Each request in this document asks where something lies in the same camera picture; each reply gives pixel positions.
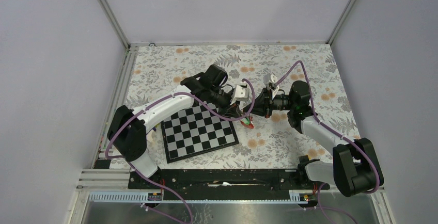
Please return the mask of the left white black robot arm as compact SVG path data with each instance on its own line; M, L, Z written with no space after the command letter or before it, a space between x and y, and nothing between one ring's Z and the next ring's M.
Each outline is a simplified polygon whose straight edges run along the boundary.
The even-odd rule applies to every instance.
M147 151L147 133L164 119L193 106L195 101L213 104L217 113L230 120L241 117L233 90L225 92L222 85L227 72L211 65L205 72L183 79L170 93L137 110L122 105L114 113L107 132L109 147L115 147L120 157L140 174L147 188L160 183L158 166Z

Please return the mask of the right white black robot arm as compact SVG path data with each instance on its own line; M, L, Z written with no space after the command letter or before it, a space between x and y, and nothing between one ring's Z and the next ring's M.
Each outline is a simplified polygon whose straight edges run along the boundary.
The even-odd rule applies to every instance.
M367 138L352 139L342 135L319 119L312 106L309 85L296 81L288 94L274 95L268 87L244 112L269 118L273 111L286 111L289 125L298 133L322 145L333 161L318 159L300 162L296 175L298 186L311 188L316 182L335 185L346 197L373 193L384 184L384 176L372 142Z

